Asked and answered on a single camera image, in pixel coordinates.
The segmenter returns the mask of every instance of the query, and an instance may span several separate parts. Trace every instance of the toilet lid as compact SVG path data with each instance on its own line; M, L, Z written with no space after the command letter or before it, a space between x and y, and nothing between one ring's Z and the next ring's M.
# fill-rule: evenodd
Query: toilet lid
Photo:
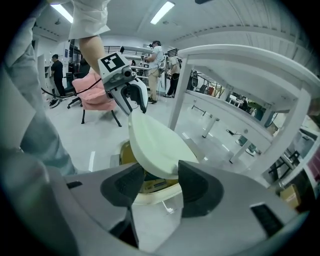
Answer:
M147 114L134 110L129 116L129 139L134 157L149 173L178 179L178 161L198 163L183 139Z

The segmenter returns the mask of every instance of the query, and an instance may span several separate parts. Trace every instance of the white robot body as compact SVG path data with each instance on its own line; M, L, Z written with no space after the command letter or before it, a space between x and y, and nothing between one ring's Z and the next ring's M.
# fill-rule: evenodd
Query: white robot body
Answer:
M133 111L127 98L140 105L143 113L147 111L148 91L146 85L137 78L128 60L120 52L115 52L98 60L102 83L110 92L119 107L127 114Z

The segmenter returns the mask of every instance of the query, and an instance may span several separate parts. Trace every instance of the pink chair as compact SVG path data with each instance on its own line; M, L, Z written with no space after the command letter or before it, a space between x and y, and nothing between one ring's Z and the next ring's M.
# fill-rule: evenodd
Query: pink chair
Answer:
M96 81L100 79L100 75L95 72L89 72L84 78L75 79L72 81L72 85L77 93L89 88ZM82 101L83 115L81 124L85 123L86 110L102 110L111 111L113 118L117 122L119 127L122 127L117 119L114 109L117 104L113 98L108 97L106 94L102 81L99 81L91 89L78 94L78 97Z

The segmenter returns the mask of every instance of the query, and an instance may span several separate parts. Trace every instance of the cable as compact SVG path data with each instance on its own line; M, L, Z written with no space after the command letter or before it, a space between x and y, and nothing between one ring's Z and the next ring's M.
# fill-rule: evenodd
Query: cable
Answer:
M226 131L228 132L228 133L230 133L232 136L233 135L241 135L241 134L239 134L239 133L237 133L237 132L232 132L232 131L230 131L230 130L228 130L228 129L226 129Z
M41 88L41 90L44 91L46 94L49 94L49 95L51 95L51 96L54 96L54 97L57 97L57 98L61 98L61 99L65 99L65 98L70 98L70 97L73 97L73 96L77 96L77 95L79 95L79 94L82 94L82 93L90 90L92 87L94 87L94 86L95 86L98 82L100 82L100 81L101 81L101 78L100 78L98 81L96 81L93 85L91 85L89 88L87 88L87 89L85 89L85 90L82 90L82 91L79 91L79 92L76 92L76 93L74 93L74 94L72 94L72 95L69 95L69 96L58 96L58 95L52 94L52 93L50 93L50 92L47 92L45 89L42 89L42 88Z
M159 67L159 65L158 65L158 68L156 69L156 71L154 71L154 72L153 72L153 73L151 73L151 74L148 74L148 76L153 75L153 74L154 74L154 73L156 73L159 69L160 69L160 67Z
M160 76L159 76L159 80L160 80L160 84L161 84L161 88L162 88L162 81L161 81ZM157 98L156 98L156 101L158 101L158 100L159 100L159 89L160 89L160 84L158 84L158 96L157 96Z

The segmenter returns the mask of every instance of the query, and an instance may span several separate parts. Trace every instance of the toilet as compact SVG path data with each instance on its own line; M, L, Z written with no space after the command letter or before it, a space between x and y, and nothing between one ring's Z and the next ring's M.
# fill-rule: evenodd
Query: toilet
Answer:
M129 140L115 151L119 165L139 163L144 182L134 205L153 205L182 192L178 183L178 161L198 163L196 155L173 130L140 111L128 119Z

